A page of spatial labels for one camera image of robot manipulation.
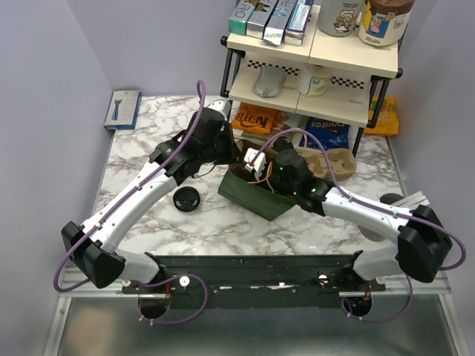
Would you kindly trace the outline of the brown paper bag green side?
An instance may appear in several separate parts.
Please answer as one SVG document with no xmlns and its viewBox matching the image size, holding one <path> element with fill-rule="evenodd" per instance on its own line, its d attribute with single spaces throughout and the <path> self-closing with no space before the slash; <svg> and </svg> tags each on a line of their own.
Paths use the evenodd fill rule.
<svg viewBox="0 0 475 356">
<path fill-rule="evenodd" d="M 226 171 L 218 187 L 219 195 L 268 221 L 277 219 L 293 208 L 294 200 L 272 193 L 266 181 L 251 184 L 257 179 L 245 170 L 243 158 L 248 148 L 257 150 L 259 146 L 247 140 L 238 140 L 236 145 L 239 150 L 238 161 Z"/>
</svg>

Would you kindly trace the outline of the black plastic lid stack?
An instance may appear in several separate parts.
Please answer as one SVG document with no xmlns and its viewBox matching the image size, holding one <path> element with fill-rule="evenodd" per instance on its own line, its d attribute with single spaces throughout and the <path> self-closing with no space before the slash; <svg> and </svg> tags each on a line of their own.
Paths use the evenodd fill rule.
<svg viewBox="0 0 475 356">
<path fill-rule="evenodd" d="M 176 190 L 172 197 L 174 207 L 178 211 L 191 212 L 196 210 L 201 202 L 200 194 L 196 188 L 184 186 Z"/>
</svg>

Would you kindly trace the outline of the single black plastic lid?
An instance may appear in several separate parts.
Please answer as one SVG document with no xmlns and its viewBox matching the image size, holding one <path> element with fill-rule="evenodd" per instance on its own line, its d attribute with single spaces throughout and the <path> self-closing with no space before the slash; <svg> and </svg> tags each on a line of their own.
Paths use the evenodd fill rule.
<svg viewBox="0 0 475 356">
<path fill-rule="evenodd" d="M 294 146 L 292 142 L 285 136 L 279 136 L 272 145 L 272 149 L 278 153 L 293 150 Z"/>
</svg>

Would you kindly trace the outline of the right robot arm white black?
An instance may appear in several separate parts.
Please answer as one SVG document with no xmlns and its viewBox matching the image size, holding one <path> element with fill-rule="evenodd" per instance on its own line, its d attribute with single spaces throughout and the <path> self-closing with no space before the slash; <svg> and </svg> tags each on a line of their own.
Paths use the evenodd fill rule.
<svg viewBox="0 0 475 356">
<path fill-rule="evenodd" d="M 377 277 L 397 274 L 431 283 L 452 248 L 431 208 L 394 207 L 339 189 L 333 182 L 315 177 L 294 149 L 285 149 L 274 158 L 270 182 L 277 193 L 290 196 L 307 212 L 346 220 L 391 241 L 389 248 L 352 256 L 341 273 L 341 281 L 349 290 L 359 290 Z"/>
</svg>

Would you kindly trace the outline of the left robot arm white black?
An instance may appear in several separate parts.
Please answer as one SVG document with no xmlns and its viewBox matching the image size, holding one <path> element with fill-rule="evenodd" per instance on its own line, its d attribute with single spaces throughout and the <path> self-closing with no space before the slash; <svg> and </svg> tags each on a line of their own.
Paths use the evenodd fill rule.
<svg viewBox="0 0 475 356">
<path fill-rule="evenodd" d="M 230 165 L 238 148 L 226 115 L 212 108 L 195 112 L 187 129 L 161 142 L 138 175 L 101 211 L 61 230 L 68 255 L 98 289 L 118 279 L 133 280 L 149 293 L 164 285 L 159 263 L 148 254 L 121 251 L 119 244 L 159 200 L 195 175 L 201 165 Z"/>
</svg>

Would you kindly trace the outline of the orange kettle chips bag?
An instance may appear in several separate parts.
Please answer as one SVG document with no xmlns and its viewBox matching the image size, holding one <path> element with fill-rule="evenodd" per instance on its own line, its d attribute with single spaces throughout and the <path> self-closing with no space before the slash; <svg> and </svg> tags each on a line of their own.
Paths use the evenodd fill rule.
<svg viewBox="0 0 475 356">
<path fill-rule="evenodd" d="M 254 134 L 269 134 L 277 115 L 277 109 L 241 103 L 232 120 L 232 127 Z"/>
</svg>

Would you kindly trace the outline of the rear brown pulp cup carrier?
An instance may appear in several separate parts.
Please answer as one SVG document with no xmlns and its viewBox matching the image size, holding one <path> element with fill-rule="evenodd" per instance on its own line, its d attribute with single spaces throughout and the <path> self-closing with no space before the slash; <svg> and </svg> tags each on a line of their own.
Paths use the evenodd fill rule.
<svg viewBox="0 0 475 356">
<path fill-rule="evenodd" d="M 333 148 L 326 151 L 332 172 L 338 181 L 349 179 L 356 171 L 357 164 L 352 152 L 346 148 Z M 331 179 L 327 163 L 320 150 L 308 149 L 301 155 L 315 177 Z"/>
</svg>

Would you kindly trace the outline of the blue doritos chips bag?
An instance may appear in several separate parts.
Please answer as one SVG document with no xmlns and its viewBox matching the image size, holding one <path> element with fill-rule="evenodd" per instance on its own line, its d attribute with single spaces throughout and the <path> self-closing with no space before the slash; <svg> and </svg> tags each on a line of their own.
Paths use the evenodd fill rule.
<svg viewBox="0 0 475 356">
<path fill-rule="evenodd" d="M 325 119 L 310 117 L 304 130 L 315 136 L 325 150 L 334 148 L 349 148 L 350 126 L 340 122 L 331 122 Z"/>
</svg>

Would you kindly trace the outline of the blue razor package box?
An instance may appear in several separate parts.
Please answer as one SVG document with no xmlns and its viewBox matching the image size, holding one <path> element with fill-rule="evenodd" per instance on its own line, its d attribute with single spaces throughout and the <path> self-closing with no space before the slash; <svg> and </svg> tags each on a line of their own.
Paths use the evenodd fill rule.
<svg viewBox="0 0 475 356">
<path fill-rule="evenodd" d="M 104 127 L 110 131 L 134 130 L 140 108 L 140 90 L 116 90 L 105 118 Z"/>
</svg>

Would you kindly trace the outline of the cream black tiered shelf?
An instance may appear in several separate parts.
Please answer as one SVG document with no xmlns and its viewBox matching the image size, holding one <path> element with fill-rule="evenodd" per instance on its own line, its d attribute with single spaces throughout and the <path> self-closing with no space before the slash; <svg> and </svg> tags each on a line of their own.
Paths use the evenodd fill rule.
<svg viewBox="0 0 475 356">
<path fill-rule="evenodd" d="M 402 75 L 400 42 L 386 47 L 363 43 L 354 30 L 332 37 L 318 29 L 314 6 L 300 46 L 272 46 L 231 33 L 220 43 L 227 49 L 221 96 L 252 105 L 313 116 L 357 129 L 356 152 L 366 128 L 378 121 L 390 80 Z M 285 73 L 281 92 L 262 97 L 253 87 L 265 69 Z"/>
</svg>

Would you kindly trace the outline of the yellow snack bag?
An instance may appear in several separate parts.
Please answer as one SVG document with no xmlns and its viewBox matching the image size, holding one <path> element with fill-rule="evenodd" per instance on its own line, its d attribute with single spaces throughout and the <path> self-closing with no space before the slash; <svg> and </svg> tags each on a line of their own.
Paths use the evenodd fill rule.
<svg viewBox="0 0 475 356">
<path fill-rule="evenodd" d="M 399 133 L 399 120 L 396 112 L 396 99 L 386 96 L 374 128 L 365 128 L 365 134 L 395 136 Z"/>
</svg>

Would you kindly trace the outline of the grey cup with straws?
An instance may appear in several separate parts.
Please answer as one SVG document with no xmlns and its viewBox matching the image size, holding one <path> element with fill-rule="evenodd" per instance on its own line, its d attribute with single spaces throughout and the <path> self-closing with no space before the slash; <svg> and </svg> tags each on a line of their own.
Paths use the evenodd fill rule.
<svg viewBox="0 0 475 356">
<path fill-rule="evenodd" d="M 396 207 L 402 208 L 417 208 L 419 205 L 429 206 L 430 201 L 428 198 L 422 193 L 422 191 L 418 191 L 415 194 L 411 194 L 409 196 L 403 197 L 400 194 L 396 193 L 386 193 L 380 196 L 379 198 L 381 203 L 392 205 Z M 358 227 L 360 232 L 363 234 L 365 238 L 373 242 L 382 242 L 385 238 L 377 234 L 374 231 L 371 231 L 367 228 L 363 228 L 361 226 Z"/>
</svg>

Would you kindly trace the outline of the white blue toothpaste box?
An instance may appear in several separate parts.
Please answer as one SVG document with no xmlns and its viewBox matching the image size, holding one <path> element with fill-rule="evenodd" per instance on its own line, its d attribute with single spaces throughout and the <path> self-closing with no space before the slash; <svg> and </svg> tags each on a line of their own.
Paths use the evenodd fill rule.
<svg viewBox="0 0 475 356">
<path fill-rule="evenodd" d="M 301 46 L 305 31 L 312 16 L 313 0 L 298 0 L 292 11 L 284 32 L 284 43 L 287 45 Z"/>
</svg>

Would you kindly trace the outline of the grey cartoon mug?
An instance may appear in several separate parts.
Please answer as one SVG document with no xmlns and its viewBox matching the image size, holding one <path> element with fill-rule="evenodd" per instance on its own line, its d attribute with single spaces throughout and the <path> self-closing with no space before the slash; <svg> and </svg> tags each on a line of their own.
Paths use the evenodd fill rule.
<svg viewBox="0 0 475 356">
<path fill-rule="evenodd" d="M 323 0 L 318 14 L 318 29 L 329 36 L 348 36 L 356 25 L 364 0 Z"/>
</svg>

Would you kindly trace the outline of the white cartoon canister brown lid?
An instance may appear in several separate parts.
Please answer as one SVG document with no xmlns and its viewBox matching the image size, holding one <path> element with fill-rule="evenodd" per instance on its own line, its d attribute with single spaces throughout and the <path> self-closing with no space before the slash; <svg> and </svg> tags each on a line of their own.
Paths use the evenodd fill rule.
<svg viewBox="0 0 475 356">
<path fill-rule="evenodd" d="M 375 47 L 396 43 L 407 27 L 414 0 L 368 0 L 364 3 L 358 37 Z"/>
</svg>

